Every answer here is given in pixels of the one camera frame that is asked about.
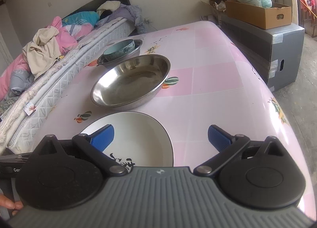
white bowl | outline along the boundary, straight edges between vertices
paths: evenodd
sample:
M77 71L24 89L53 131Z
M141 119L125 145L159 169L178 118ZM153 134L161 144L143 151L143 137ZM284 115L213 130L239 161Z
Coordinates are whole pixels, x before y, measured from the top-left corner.
M128 170L131 163L135 166L173 166L171 140L153 117L138 112L115 113L93 122L82 133L90 135L106 124L114 127L115 137L103 153L113 156Z

blue gripper pad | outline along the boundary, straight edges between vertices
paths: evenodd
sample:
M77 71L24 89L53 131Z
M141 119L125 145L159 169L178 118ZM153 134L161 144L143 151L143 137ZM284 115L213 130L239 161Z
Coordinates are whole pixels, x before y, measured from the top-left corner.
M231 140L212 125L208 128L208 140L219 152L231 145Z
M115 137L115 129L111 124L100 128L88 136L90 144L96 149L103 152L110 145Z

concrete floor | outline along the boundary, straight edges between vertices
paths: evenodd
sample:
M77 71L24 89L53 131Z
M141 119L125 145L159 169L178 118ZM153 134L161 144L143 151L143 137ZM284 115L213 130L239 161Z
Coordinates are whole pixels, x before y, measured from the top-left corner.
M317 37L305 34L301 64L294 83L273 93L302 148L317 203Z

white quilted mattress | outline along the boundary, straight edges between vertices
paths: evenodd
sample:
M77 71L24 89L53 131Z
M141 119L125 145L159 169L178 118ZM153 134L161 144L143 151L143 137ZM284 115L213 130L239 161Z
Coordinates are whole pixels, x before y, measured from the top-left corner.
M81 48L78 52L78 57L56 72L50 78L50 82L44 85L31 100L36 106L36 111L31 116L26 116L23 119L7 147L16 154L29 152L33 138L40 129L41 124L45 121L61 97L61 94L76 74L78 74L79 71L90 62L95 53L107 45L109 41L127 37L134 29L133 23L122 19L113 25L108 32L102 33L93 42Z

teal pillow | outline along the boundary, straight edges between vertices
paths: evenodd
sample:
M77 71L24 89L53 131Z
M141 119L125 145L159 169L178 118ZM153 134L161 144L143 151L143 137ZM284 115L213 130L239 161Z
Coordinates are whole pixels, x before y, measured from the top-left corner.
M79 13L72 14L68 17L65 17L62 20L62 24L63 26L66 26L66 25L72 25L72 24L82 25L85 23L90 23L94 27L96 22L98 22L98 20L99 20L99 15L94 11L79 12Z

